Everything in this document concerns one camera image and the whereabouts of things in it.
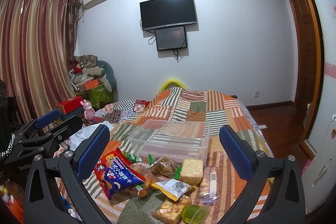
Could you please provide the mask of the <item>yellow white snack bag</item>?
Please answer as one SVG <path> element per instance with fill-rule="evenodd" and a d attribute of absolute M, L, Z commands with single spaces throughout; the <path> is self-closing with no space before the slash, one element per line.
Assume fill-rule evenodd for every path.
<path fill-rule="evenodd" d="M 176 179 L 158 181 L 152 183 L 151 187 L 160 190 L 166 197 L 173 201 L 179 200 L 181 196 L 195 188 L 193 185 L 189 185 Z"/>

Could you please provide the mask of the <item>blue red biscuit bag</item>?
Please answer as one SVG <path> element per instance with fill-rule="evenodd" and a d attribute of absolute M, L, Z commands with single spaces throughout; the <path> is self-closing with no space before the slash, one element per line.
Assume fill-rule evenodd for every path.
<path fill-rule="evenodd" d="M 105 153 L 98 160 L 93 171 L 108 200 L 119 191 L 145 182 L 145 177 L 130 165 L 119 148 Z"/>

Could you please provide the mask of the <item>white crumpled sheet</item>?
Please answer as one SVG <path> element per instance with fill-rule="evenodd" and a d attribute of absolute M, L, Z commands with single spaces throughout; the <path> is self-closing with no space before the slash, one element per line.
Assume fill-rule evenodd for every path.
<path fill-rule="evenodd" d="M 88 139 L 95 131 L 95 129 L 98 128 L 99 125 L 105 125 L 109 129 L 109 131 L 115 128 L 115 125 L 109 123 L 108 121 L 103 121 L 101 123 L 83 127 L 72 136 L 70 136 L 70 150 L 74 151 L 82 141 Z"/>

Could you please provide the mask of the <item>green stick candy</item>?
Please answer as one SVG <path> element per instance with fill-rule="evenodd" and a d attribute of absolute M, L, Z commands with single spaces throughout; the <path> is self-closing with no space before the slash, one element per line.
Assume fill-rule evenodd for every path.
<path fill-rule="evenodd" d="M 149 154 L 149 155 L 147 156 L 147 158 L 148 158 L 148 163 L 149 163 L 150 165 L 152 165 L 152 164 L 153 164 L 153 157 L 152 157 L 152 155 Z"/>

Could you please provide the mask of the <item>grey plush toy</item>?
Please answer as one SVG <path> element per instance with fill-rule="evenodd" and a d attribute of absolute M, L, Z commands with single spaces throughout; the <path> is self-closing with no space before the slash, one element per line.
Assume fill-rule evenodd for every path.
<path fill-rule="evenodd" d="M 79 90 L 79 85 L 92 79 L 98 79 L 100 85 L 103 84 L 110 93 L 115 92 L 117 89 L 117 82 L 112 67 L 102 60 L 94 59 L 94 61 L 90 61 L 85 59 L 82 64 L 75 60 L 69 74 L 75 91 Z"/>

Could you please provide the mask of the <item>checkered patchwork blanket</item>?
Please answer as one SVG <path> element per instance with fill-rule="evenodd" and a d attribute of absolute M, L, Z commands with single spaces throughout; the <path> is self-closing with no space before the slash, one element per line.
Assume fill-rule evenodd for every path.
<path fill-rule="evenodd" d="M 111 124 L 121 123 L 127 118 L 135 117 L 138 113 L 143 112 L 148 104 L 149 102 L 146 100 L 130 99 L 110 103 L 95 112 L 93 121 L 96 123 L 103 121 L 107 121 Z"/>

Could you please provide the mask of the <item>pale cracker block pack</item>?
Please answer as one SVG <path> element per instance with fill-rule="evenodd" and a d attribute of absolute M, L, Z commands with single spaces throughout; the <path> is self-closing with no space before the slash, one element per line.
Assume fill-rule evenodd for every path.
<path fill-rule="evenodd" d="M 189 185 L 197 186 L 203 178 L 203 161 L 199 159 L 185 159 L 179 175 L 179 180 Z"/>

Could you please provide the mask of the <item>brown snack clear bag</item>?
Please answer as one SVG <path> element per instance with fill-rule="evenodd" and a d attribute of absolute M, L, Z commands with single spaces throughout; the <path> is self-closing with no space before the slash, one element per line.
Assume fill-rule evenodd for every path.
<path fill-rule="evenodd" d="M 153 163 L 150 170 L 153 173 L 160 174 L 168 178 L 174 178 L 180 166 L 180 163 L 169 159 L 168 157 L 161 157 Z"/>

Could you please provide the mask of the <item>small wall monitor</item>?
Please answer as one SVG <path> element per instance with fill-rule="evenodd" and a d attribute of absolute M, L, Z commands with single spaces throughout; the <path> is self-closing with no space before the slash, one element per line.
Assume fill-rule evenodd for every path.
<path fill-rule="evenodd" d="M 184 26 L 167 27 L 155 30 L 157 51 L 187 48 L 187 35 Z"/>

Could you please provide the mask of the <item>green jelly cup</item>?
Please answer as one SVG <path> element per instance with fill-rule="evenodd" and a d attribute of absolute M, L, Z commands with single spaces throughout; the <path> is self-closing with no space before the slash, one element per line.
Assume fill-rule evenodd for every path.
<path fill-rule="evenodd" d="M 188 205 L 182 211 L 182 219 L 188 224 L 202 224 L 210 213 L 210 205 Z"/>

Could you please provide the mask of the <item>yellow chair back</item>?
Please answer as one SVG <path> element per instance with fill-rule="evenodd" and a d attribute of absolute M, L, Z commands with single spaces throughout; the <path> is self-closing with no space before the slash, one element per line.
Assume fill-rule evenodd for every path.
<path fill-rule="evenodd" d="M 178 88 L 183 88 L 185 89 L 186 86 L 185 84 L 183 84 L 180 80 L 177 80 L 177 79 L 168 79 L 166 80 L 162 86 L 160 87 L 159 91 L 160 92 L 163 92 L 164 90 L 167 90 L 171 87 L 178 87 Z"/>

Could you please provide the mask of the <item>green patterned storage box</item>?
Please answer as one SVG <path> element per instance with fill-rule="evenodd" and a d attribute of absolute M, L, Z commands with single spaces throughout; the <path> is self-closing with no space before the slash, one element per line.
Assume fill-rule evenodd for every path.
<path fill-rule="evenodd" d="M 112 93 L 108 92 L 103 84 L 91 89 L 87 94 L 88 101 L 91 102 L 95 110 L 103 108 L 112 102 Z"/>

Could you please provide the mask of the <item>clear bag round biscuits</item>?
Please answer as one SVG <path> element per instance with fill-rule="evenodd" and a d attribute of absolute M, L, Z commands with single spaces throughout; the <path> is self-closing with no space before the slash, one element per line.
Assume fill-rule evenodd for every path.
<path fill-rule="evenodd" d="M 176 224 L 182 218 L 183 209 L 190 204 L 191 197 L 186 194 L 177 201 L 167 198 L 151 215 L 162 223 Z"/>

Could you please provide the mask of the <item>white wall socket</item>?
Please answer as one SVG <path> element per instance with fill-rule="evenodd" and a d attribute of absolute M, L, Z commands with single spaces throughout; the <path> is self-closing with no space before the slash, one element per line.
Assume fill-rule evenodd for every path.
<path fill-rule="evenodd" d="M 259 95 L 260 95 L 260 92 L 259 92 L 259 91 L 255 91 L 253 96 L 254 96 L 255 98 L 258 98 Z"/>

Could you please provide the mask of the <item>pink heart wall sticker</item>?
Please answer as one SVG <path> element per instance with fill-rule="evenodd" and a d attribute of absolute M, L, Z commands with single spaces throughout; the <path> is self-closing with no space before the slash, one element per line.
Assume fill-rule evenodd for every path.
<path fill-rule="evenodd" d="M 331 63 L 325 63 L 324 74 L 336 79 L 336 65 Z"/>

